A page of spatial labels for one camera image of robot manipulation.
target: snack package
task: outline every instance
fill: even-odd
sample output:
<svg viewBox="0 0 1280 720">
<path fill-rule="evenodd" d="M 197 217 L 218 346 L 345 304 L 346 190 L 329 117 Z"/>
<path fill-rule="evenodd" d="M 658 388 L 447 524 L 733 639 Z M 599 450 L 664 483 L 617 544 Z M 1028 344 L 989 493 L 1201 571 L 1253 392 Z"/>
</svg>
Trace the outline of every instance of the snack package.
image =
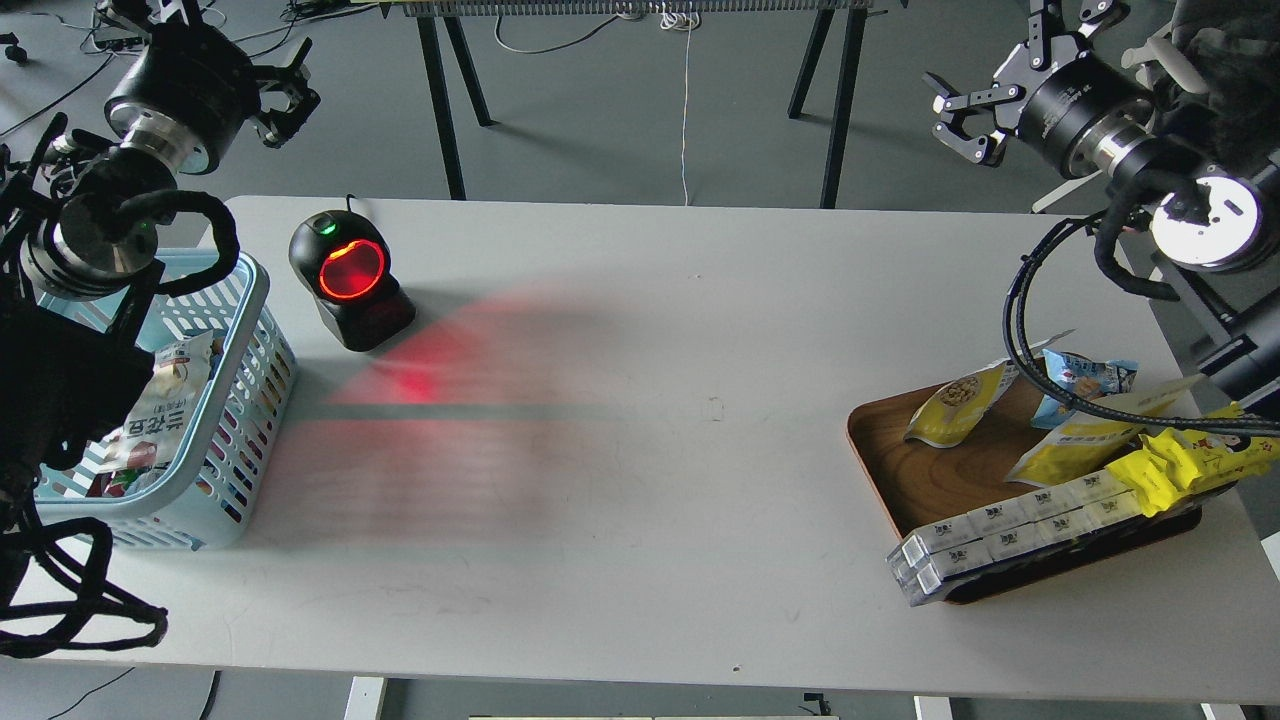
<svg viewBox="0 0 1280 720">
<path fill-rule="evenodd" d="M 1138 415 L 1160 415 L 1199 378 L 1201 375 L 1192 375 L 1146 391 L 1103 397 L 1098 400 L 1098 405 Z M 1047 487 L 1073 480 L 1097 470 L 1142 429 L 1143 425 L 1135 423 L 1074 413 L 1027 451 L 1005 477 L 1005 482 Z"/>
<path fill-rule="evenodd" d="M 90 484 L 84 496 L 125 497 L 129 495 L 137 495 L 154 486 L 156 480 L 164 477 L 164 473 L 168 469 L 168 464 L 160 464 L 150 468 L 125 468 L 123 470 L 113 470 L 110 473 L 99 473 L 93 477 L 93 482 Z"/>
<path fill-rule="evenodd" d="M 1059 333 L 1032 346 L 1038 352 L 1074 331 Z M 906 425 L 902 439 L 918 439 L 933 447 L 955 447 L 969 437 L 987 410 L 1005 395 L 1018 378 L 1018 368 L 1009 357 L 980 368 L 938 388 L 924 401 Z"/>
<path fill-rule="evenodd" d="M 1211 418 L 1238 418 L 1239 407 Z M 1193 497 L 1251 475 L 1261 475 L 1280 457 L 1280 439 L 1210 434 L 1165 428 L 1143 437 L 1142 448 L 1107 465 L 1134 491 L 1142 514 L 1151 518 Z"/>
<path fill-rule="evenodd" d="M 1094 363 L 1071 352 L 1044 350 L 1044 372 L 1055 383 L 1084 400 L 1097 400 L 1133 389 L 1138 364 L 1133 360 Z M 1046 396 L 1032 418 L 1033 428 L 1056 428 L 1070 411 L 1061 402 Z"/>
<path fill-rule="evenodd" d="M 210 331 L 156 352 L 154 374 L 142 396 L 124 424 L 102 441 L 106 451 L 99 474 L 168 465 L 177 456 L 209 382 L 212 342 L 214 332 Z"/>
<path fill-rule="evenodd" d="M 987 574 L 1073 552 L 1096 533 L 1120 530 L 1116 525 L 1140 515 L 1134 491 L 1098 470 L 922 525 L 884 561 L 915 607 Z"/>
</svg>

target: blue snack package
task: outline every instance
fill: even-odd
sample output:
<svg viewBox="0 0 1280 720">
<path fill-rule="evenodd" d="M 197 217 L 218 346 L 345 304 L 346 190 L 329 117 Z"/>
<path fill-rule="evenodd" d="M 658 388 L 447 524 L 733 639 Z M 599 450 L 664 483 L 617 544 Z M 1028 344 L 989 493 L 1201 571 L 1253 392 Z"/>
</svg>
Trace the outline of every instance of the blue snack package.
<svg viewBox="0 0 1280 720">
<path fill-rule="evenodd" d="M 1094 363 L 1071 352 L 1046 350 L 1044 370 L 1055 383 L 1076 397 L 1097 400 L 1133 389 L 1133 380 L 1138 375 L 1138 363 L 1133 360 Z M 1059 401 L 1044 397 L 1032 418 L 1032 427 L 1052 429 L 1060 425 L 1068 415 L 1069 411 Z"/>
</svg>

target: red scanner light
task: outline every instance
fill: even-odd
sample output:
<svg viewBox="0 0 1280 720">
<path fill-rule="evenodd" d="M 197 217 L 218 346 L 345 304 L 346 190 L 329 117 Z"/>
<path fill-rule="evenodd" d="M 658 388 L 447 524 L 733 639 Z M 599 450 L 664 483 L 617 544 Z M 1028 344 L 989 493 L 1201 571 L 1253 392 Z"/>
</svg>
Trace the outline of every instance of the red scanner light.
<svg viewBox="0 0 1280 720">
<path fill-rule="evenodd" d="M 320 290 L 334 300 L 358 300 L 387 273 L 387 251 L 365 238 L 334 250 L 320 265 Z"/>
</svg>

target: white cable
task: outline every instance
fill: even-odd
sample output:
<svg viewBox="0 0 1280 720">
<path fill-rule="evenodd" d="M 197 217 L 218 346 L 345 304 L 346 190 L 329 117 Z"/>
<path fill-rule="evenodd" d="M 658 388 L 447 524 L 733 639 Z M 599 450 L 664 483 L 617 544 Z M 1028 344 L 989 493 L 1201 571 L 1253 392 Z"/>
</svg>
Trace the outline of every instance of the white cable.
<svg viewBox="0 0 1280 720">
<path fill-rule="evenodd" d="M 689 150 L 689 49 L 694 44 L 694 31 L 703 24 L 700 13 L 663 13 L 658 27 L 672 32 L 684 32 L 685 37 L 685 109 L 680 118 L 680 187 L 685 191 L 685 206 L 689 206 L 689 165 L 685 155 Z"/>
<path fill-rule="evenodd" d="M 219 10 L 218 8 L 210 8 L 209 5 L 205 5 L 205 6 L 204 6 L 204 8 L 201 8 L 201 10 L 200 10 L 200 15 L 201 15 L 201 17 L 204 17 L 204 15 L 205 15 L 205 13 L 209 13 L 209 12 L 214 12 L 214 13 L 218 13 L 219 15 L 221 15 L 221 17 L 223 17 L 223 20 L 221 20 L 220 23 L 218 23 L 218 24 L 215 24 L 215 26 L 214 26 L 214 29 L 218 29 L 218 28 L 220 28 L 220 27 L 223 27 L 223 26 L 225 26 L 225 24 L 227 24 L 227 19 L 228 19 L 228 18 L 227 18 L 227 13 L 224 13 L 224 12 Z"/>
<path fill-rule="evenodd" d="M 685 165 L 685 151 L 689 147 L 689 49 L 694 45 L 694 33 L 690 31 L 695 27 L 698 26 L 685 31 L 685 111 L 680 118 L 680 187 L 685 191 L 685 208 L 689 208 L 689 176 Z"/>
<path fill-rule="evenodd" d="M 663 13 L 658 27 L 676 32 L 690 32 L 703 24 L 701 13 Z"/>
</svg>

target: yellow package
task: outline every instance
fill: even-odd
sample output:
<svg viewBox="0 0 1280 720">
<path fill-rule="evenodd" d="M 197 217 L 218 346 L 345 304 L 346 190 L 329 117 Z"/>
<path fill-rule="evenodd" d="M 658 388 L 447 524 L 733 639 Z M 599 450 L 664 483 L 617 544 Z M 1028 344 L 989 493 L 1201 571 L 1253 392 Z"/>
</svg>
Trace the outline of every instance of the yellow package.
<svg viewBox="0 0 1280 720">
<path fill-rule="evenodd" d="M 1208 416 L 1238 418 L 1240 411 L 1233 405 Z M 1149 518 L 1183 498 L 1260 475 L 1277 456 L 1280 441 L 1272 437 L 1167 428 L 1158 436 L 1144 437 L 1142 450 L 1111 462 L 1107 469 L 1134 489 L 1143 514 Z"/>
<path fill-rule="evenodd" d="M 1201 377 L 1192 375 L 1146 391 L 1112 395 L 1098 400 L 1097 404 L 1124 413 L 1160 415 Z M 1143 425 L 1135 423 L 1073 413 L 1018 460 L 1005 477 L 1005 482 L 1046 487 L 1073 480 L 1097 470 L 1111 454 L 1142 432 L 1142 428 Z"/>
<path fill-rule="evenodd" d="M 1032 351 L 1038 352 L 1071 332 L 1074 331 L 1037 342 Z M 916 409 L 902 439 L 914 438 L 933 447 L 960 445 L 1016 378 L 1018 368 L 1009 357 L 1001 357 L 986 368 L 951 380 Z"/>
</svg>

